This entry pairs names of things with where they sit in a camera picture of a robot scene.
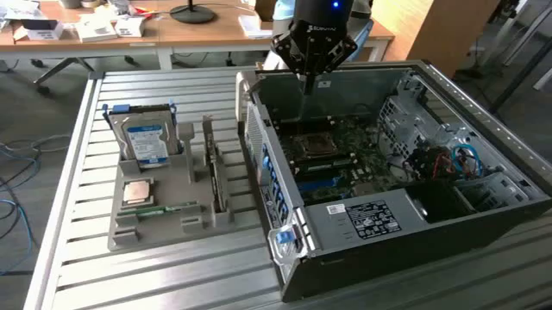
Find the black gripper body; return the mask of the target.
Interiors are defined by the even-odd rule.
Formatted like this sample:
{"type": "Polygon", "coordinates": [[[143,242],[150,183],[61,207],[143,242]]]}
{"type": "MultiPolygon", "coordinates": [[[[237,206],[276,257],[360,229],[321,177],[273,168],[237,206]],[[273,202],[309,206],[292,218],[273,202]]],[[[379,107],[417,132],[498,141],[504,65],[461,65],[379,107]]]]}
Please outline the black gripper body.
{"type": "Polygon", "coordinates": [[[308,74],[308,43],[310,37],[330,37],[341,40],[348,33],[348,20],[353,1],[297,1],[294,7],[290,34],[306,56],[305,71],[308,74]]]}

